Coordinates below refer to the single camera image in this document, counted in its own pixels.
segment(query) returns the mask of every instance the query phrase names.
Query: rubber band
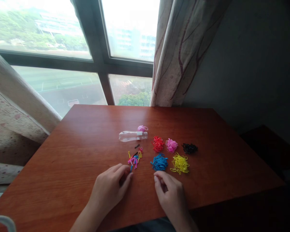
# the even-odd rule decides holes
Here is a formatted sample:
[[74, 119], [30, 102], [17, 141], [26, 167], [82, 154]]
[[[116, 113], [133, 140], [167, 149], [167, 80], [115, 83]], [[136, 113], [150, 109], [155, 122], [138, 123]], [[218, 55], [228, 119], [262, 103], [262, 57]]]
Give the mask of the rubber band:
[[144, 132], [144, 131], [147, 131], [147, 130], [148, 130], [148, 127], [145, 127], [143, 125], [141, 125], [141, 126], [138, 127], [138, 131]]
[[128, 154], [129, 154], [128, 164], [131, 164], [131, 171], [132, 171], [133, 164], [135, 164], [134, 169], [138, 167], [140, 158], [142, 158], [142, 151], [143, 151], [143, 147], [139, 148], [139, 151], [136, 152], [132, 157], [130, 155], [130, 151], [128, 151]]
[[192, 154], [195, 153], [196, 151], [198, 151], [198, 147], [196, 145], [193, 144], [187, 144], [187, 143], [183, 143], [183, 148], [184, 148], [184, 153], [185, 154]]
[[167, 146], [167, 149], [170, 153], [174, 153], [178, 147], [178, 143], [170, 138], [167, 141], [165, 141], [165, 145]]
[[174, 168], [171, 168], [170, 170], [172, 172], [178, 172], [179, 175], [181, 175], [181, 173], [188, 173], [188, 167], [189, 164], [187, 163], [187, 156], [180, 156], [178, 154], [178, 152], [176, 152], [176, 155], [173, 157], [174, 160], [172, 161], [172, 164], [174, 165]]
[[143, 147], [139, 148], [139, 157], [142, 158]]
[[155, 136], [154, 137], [154, 141], [152, 141], [151, 142], [152, 144], [153, 144], [153, 146], [154, 146], [154, 148], [153, 148], [153, 150], [155, 151], [155, 152], [160, 152], [160, 151], [162, 151], [162, 149], [163, 149], [163, 140], [162, 140], [162, 138], [160, 138], [160, 137], [158, 137], [158, 136]]
[[160, 153], [154, 157], [154, 161], [151, 162], [152, 168], [155, 171], [165, 171], [168, 166], [168, 159], [164, 157], [164, 154]]

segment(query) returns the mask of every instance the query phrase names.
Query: floral curtain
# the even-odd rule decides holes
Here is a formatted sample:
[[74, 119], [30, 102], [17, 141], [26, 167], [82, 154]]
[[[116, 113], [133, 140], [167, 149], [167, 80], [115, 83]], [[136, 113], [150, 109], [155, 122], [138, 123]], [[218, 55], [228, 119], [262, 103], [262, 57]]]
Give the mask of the floral curtain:
[[17, 176], [60, 120], [0, 56], [0, 189]]
[[180, 106], [231, 0], [160, 0], [151, 106]]

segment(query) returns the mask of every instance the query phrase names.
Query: left hand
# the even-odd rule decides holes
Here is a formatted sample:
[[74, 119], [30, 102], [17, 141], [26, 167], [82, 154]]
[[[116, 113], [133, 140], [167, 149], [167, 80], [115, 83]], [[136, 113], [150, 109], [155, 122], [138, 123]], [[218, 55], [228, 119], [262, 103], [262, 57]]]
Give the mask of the left hand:
[[70, 232], [96, 231], [104, 217], [125, 195], [133, 173], [128, 165], [117, 164], [98, 175], [90, 199]]
[[133, 173], [128, 165], [117, 164], [98, 175], [88, 202], [106, 216], [125, 195]]

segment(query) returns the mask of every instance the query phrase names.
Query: window frame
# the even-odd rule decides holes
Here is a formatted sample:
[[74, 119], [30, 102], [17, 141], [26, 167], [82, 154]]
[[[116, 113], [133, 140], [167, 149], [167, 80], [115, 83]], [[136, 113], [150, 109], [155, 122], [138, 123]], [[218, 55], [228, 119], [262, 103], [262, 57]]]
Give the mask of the window frame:
[[152, 78], [153, 62], [110, 56], [100, 0], [71, 0], [93, 60], [1, 50], [10, 64], [98, 73], [108, 105], [114, 105], [108, 74]]

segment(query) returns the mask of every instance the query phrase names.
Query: window pane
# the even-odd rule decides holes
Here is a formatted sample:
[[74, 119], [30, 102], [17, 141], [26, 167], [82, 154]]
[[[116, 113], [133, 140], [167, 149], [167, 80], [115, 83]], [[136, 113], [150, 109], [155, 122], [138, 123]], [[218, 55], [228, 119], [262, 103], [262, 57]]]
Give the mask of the window pane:
[[109, 74], [115, 105], [149, 106], [152, 78]]
[[74, 104], [107, 105], [97, 73], [12, 66], [62, 116]]
[[70, 0], [0, 0], [0, 49], [92, 58]]
[[159, 0], [102, 0], [111, 56], [154, 61]]

